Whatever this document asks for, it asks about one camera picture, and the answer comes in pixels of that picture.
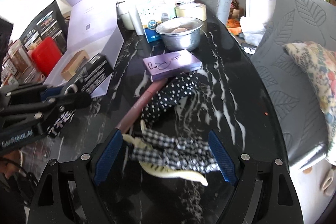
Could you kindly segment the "person's hand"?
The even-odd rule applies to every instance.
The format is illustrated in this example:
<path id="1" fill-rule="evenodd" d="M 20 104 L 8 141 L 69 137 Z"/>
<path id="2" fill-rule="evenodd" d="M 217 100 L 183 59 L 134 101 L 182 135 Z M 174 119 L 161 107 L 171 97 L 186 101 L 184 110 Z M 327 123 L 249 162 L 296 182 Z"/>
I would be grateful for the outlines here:
<path id="1" fill-rule="evenodd" d="M 20 150 L 11 151 L 1 156 L 0 173 L 3 174 L 5 178 L 10 178 L 13 174 L 20 171 L 22 160 L 23 156 Z"/>

